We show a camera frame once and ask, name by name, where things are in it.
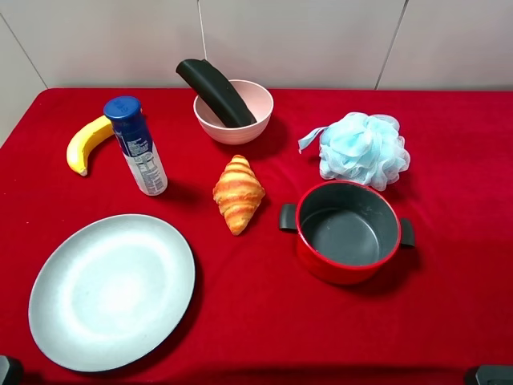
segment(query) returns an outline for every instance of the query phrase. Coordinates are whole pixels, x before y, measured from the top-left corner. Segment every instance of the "red pot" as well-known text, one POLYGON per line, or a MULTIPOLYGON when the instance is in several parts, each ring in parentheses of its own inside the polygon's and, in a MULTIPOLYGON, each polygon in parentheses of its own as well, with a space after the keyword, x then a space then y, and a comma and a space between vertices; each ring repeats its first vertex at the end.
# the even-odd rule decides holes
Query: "red pot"
POLYGON ((373 189, 346 180, 319 184, 298 205, 283 205, 280 229, 298 233, 297 255, 310 272, 340 285, 365 281, 400 245, 414 246, 407 219, 373 189))

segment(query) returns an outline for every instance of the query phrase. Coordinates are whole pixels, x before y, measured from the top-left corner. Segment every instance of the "croissant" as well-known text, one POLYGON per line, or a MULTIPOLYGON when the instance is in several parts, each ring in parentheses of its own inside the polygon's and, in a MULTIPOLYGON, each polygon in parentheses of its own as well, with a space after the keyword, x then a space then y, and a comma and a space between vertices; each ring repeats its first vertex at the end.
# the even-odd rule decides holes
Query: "croissant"
POLYGON ((214 201, 233 235, 246 228, 265 196, 265 190, 241 155, 227 164, 213 190, 214 201))

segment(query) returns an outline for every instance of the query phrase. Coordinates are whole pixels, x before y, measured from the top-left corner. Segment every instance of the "pink bowl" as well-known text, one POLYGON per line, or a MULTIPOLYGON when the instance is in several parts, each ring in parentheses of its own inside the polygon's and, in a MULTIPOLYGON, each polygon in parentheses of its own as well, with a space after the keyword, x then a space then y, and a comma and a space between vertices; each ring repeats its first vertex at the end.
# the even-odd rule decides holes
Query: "pink bowl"
POLYGON ((211 138, 224 144, 243 144, 259 136, 267 126, 273 112, 273 97, 261 85, 248 80, 230 80, 243 101, 246 102, 256 123, 238 128, 226 128, 210 107, 197 96, 194 99, 194 113, 201 127, 211 138))

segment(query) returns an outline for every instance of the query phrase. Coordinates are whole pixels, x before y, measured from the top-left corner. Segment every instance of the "red tablecloth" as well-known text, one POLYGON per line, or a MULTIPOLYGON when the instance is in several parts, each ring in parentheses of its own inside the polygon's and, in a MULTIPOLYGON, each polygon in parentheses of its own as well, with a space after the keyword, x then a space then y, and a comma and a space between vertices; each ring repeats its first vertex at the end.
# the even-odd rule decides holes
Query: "red tablecloth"
POLYGON ((0 354, 27 382, 462 383, 481 363, 513 363, 513 94, 274 90, 265 132, 231 147, 202 132, 190 90, 44 91, 0 149, 0 354), (67 166, 70 138, 112 97, 142 101, 170 185, 146 197, 114 139, 90 176, 67 166), (373 279, 336 287, 294 256, 280 207, 321 182, 317 145, 297 139, 347 112, 398 118, 410 170, 384 195, 409 217, 416 250, 373 279), (228 231, 212 187, 246 156, 267 197, 241 236, 228 231), (54 249, 83 226, 121 213, 173 224, 196 258, 192 303, 176 331, 140 361, 83 375, 48 360, 30 336, 32 284, 54 249))

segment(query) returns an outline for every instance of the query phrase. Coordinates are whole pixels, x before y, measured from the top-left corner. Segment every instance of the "pot handle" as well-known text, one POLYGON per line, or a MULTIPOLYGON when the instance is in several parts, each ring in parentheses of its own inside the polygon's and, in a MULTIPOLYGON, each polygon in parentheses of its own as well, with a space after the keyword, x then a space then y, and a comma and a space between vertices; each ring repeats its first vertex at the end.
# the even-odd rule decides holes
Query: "pot handle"
POLYGON ((401 222, 401 246, 415 247, 414 227, 410 220, 401 218, 399 221, 401 222))
POLYGON ((296 227, 296 205, 285 203, 280 211, 280 230, 297 232, 296 227))
POLYGON ((0 355, 0 383, 18 385, 22 382, 23 365, 17 359, 0 355))

